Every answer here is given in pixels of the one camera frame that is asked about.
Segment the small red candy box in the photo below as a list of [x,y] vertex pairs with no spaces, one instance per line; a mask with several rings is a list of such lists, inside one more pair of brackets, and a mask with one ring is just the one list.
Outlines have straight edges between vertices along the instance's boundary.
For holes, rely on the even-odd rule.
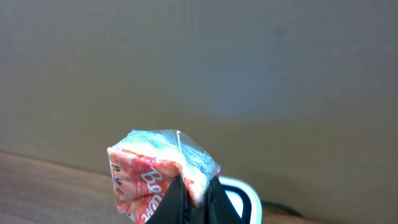
[[132,130],[107,149],[116,208],[134,223],[146,223],[176,176],[195,207],[221,167],[194,140],[175,129]]

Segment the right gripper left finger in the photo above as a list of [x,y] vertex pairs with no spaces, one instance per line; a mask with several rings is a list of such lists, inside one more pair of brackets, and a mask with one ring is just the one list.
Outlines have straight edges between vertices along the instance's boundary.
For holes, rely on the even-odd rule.
[[185,224],[187,190],[181,175],[176,176],[146,224]]

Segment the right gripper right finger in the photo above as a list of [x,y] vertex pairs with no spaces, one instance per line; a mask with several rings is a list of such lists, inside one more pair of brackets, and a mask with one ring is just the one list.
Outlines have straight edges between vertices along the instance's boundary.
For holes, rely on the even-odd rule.
[[204,224],[244,224],[217,177],[206,190]]

